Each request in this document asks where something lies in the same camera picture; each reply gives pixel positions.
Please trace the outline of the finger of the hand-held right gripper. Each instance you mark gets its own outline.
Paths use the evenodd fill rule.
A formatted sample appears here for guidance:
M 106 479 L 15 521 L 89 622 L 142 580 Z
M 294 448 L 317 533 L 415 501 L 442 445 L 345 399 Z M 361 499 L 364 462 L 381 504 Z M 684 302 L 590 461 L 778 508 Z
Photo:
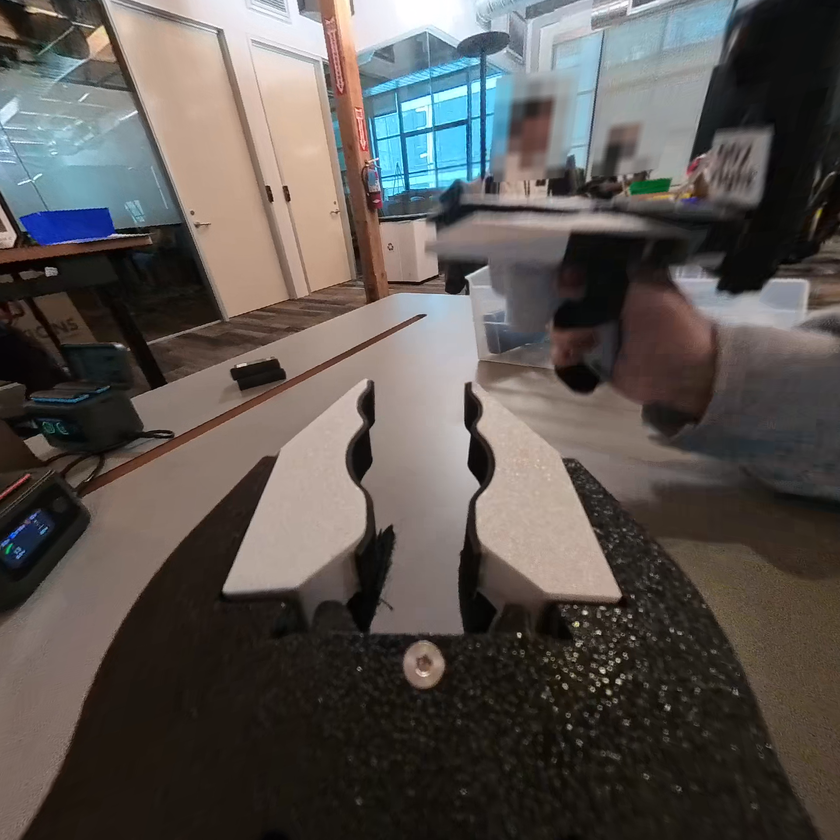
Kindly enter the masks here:
M 596 245 L 665 245 L 677 258 L 697 248 L 685 226 L 621 212 L 473 212 L 440 228 L 425 244 L 444 261 L 559 264 L 573 237 Z
M 459 221 L 476 213 L 578 214 L 615 212 L 675 221 L 721 221 L 722 207 L 707 201 L 678 199 L 670 194 L 609 198 L 587 196 L 535 196 L 517 193 L 485 193 L 469 190 L 457 182 L 438 199 L 437 221 Z

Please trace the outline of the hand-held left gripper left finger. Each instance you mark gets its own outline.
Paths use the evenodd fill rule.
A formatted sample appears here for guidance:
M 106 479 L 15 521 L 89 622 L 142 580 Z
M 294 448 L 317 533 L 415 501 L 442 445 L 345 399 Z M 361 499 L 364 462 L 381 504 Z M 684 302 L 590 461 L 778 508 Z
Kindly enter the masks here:
M 224 599 L 294 596 L 302 608 L 377 603 L 375 384 L 363 379 L 283 445 L 224 583 Z

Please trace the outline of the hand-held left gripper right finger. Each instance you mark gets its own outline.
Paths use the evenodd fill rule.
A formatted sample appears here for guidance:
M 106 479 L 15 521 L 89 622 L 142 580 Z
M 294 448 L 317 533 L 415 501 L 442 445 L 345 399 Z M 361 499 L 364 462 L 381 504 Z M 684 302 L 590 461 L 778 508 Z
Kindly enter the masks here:
M 464 391 L 468 468 L 478 482 L 461 552 L 462 617 L 622 599 L 560 453 L 478 384 Z

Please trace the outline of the person's right forearm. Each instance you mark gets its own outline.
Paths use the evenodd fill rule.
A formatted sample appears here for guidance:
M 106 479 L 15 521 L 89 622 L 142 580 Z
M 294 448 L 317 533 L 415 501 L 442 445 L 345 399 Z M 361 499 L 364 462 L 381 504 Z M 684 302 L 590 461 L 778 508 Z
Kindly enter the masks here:
M 717 327 L 700 419 L 658 405 L 642 417 L 667 445 L 737 465 L 788 496 L 839 501 L 839 312 L 792 329 Z

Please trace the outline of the person's right hand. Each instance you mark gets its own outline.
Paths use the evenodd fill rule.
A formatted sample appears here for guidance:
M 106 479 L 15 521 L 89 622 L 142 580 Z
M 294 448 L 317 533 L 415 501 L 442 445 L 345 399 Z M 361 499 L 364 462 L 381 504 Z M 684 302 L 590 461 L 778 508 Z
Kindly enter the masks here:
M 612 389 L 640 406 L 646 425 L 662 437 L 698 424 L 714 392 L 715 324 L 684 297 L 666 268 L 638 266 L 619 327 L 621 346 L 607 378 Z

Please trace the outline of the blue object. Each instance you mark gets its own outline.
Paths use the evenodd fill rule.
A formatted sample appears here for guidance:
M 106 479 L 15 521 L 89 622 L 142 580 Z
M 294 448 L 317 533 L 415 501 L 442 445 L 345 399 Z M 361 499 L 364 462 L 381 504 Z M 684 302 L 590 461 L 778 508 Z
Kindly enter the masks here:
M 520 348 L 541 344 L 548 338 L 545 331 L 523 332 L 506 321 L 504 311 L 495 311 L 483 317 L 486 347 L 489 354 L 500 355 Z

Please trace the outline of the white recycling bin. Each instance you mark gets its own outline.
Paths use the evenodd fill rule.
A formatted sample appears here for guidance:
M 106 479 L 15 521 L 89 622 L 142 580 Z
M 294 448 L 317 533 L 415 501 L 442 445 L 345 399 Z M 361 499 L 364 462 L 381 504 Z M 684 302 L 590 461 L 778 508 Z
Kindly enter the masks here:
M 380 222 L 382 254 L 390 286 L 422 285 L 438 277 L 438 259 L 427 249 L 436 230 L 425 215 L 384 217 Z

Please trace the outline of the black floor lamp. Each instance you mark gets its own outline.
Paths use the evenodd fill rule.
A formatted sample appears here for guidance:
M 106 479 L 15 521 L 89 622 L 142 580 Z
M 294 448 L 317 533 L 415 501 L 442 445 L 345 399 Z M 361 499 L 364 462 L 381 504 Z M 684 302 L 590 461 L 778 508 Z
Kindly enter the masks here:
M 458 53 L 464 58 L 479 60 L 479 178 L 487 177 L 487 69 L 488 57 L 504 51 L 509 45 L 508 33 L 489 30 L 464 38 Z

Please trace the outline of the white door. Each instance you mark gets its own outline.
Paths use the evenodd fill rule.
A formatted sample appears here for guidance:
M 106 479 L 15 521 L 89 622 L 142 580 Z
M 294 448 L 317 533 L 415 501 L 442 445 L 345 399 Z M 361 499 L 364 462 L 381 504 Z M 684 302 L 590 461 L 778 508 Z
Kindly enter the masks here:
M 136 2 L 110 14 L 219 311 L 286 301 L 220 32 Z
M 251 56 L 307 293 L 342 285 L 354 258 L 322 62 L 257 39 Z

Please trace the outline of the black charging case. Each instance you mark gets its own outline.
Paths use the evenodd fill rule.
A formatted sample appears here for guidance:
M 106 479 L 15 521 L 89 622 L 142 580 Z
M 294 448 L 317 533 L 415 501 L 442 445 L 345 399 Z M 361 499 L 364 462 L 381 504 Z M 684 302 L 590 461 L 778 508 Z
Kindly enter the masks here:
M 128 393 L 112 385 L 65 382 L 33 392 L 24 414 L 49 446 L 70 453 L 119 448 L 144 432 Z

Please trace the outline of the dark phone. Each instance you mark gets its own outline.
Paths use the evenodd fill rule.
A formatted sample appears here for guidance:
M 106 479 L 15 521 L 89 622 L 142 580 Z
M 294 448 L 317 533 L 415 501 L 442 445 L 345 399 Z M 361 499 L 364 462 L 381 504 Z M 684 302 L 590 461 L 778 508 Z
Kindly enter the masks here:
M 63 343 L 59 351 L 74 382 L 124 391 L 134 385 L 131 353 L 121 343 Z

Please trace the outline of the black device with screen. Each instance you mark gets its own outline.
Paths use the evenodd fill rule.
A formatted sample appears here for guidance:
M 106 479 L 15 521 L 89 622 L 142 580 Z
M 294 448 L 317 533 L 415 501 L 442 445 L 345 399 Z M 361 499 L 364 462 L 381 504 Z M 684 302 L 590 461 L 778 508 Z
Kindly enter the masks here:
M 1 613 L 36 592 L 87 530 L 91 514 L 78 494 L 52 469 L 19 469 L 32 479 L 1 501 Z

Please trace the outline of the cardboard box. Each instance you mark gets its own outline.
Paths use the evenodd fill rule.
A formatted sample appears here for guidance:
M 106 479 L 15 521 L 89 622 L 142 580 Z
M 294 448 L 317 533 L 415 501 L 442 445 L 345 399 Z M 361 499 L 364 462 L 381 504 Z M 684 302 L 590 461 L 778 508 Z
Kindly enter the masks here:
M 98 342 L 65 292 L 36 298 L 34 303 L 45 320 L 49 322 L 50 328 L 58 339 L 58 344 Z M 28 302 L 23 300 L 3 302 L 1 316 L 3 323 L 25 334 L 31 341 L 47 351 L 58 364 L 67 367 L 66 360 L 49 337 L 44 325 L 36 318 Z

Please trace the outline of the brown desk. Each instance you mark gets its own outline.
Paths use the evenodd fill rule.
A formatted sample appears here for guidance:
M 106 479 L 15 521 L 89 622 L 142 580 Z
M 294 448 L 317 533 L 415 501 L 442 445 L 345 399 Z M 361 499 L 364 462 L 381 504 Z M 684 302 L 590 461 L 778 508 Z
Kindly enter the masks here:
M 147 234 L 114 235 L 108 238 L 57 245 L 4 248 L 1 274 L 14 277 L 1 284 L 2 303 L 23 301 L 34 314 L 51 344 L 60 351 L 61 340 L 37 298 L 78 289 L 93 289 L 110 312 L 150 389 L 167 384 L 161 367 L 136 322 L 123 291 L 130 279 L 130 255 L 152 246 Z

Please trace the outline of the wooden post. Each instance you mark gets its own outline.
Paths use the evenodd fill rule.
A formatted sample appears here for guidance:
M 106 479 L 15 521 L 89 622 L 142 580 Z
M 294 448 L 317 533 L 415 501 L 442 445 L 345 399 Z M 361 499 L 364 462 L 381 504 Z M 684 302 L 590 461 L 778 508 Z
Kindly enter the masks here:
M 348 1 L 320 1 L 319 6 L 360 251 L 365 299 L 372 303 L 387 298 L 390 289 L 382 253 L 379 215 L 366 191 L 365 176 L 372 157 L 352 13 Z

